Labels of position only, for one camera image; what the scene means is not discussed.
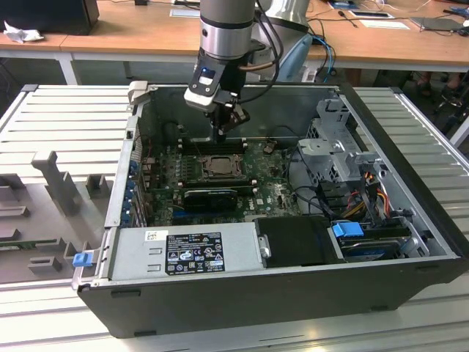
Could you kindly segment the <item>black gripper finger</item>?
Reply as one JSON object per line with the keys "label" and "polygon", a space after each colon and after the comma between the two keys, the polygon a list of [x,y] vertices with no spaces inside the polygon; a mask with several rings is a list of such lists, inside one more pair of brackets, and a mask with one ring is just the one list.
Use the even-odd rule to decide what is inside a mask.
{"label": "black gripper finger", "polygon": [[251,119],[250,114],[240,105],[235,104],[229,110],[229,119],[225,124],[225,133],[235,129],[237,126],[248,122]]}
{"label": "black gripper finger", "polygon": [[213,138],[216,144],[223,143],[226,140],[226,135],[223,131],[224,122],[224,107],[217,105],[213,112]]}

